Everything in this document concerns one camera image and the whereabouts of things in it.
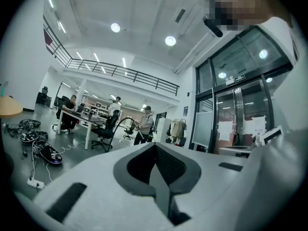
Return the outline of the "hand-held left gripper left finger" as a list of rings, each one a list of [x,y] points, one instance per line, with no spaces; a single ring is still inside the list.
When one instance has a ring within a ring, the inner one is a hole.
[[[47,211],[73,184],[83,183],[85,191],[64,219],[64,225],[78,231],[166,231],[173,224],[152,197],[135,196],[115,180],[113,168],[124,156],[141,149],[129,146],[90,157],[36,195],[33,202]]]

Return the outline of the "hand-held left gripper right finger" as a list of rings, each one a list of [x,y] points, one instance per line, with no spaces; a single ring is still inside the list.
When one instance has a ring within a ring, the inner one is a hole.
[[[190,217],[170,231],[234,231],[241,206],[247,197],[239,180],[247,158],[217,155],[156,143],[156,146],[185,162],[186,170],[177,181],[174,196],[179,212]]]

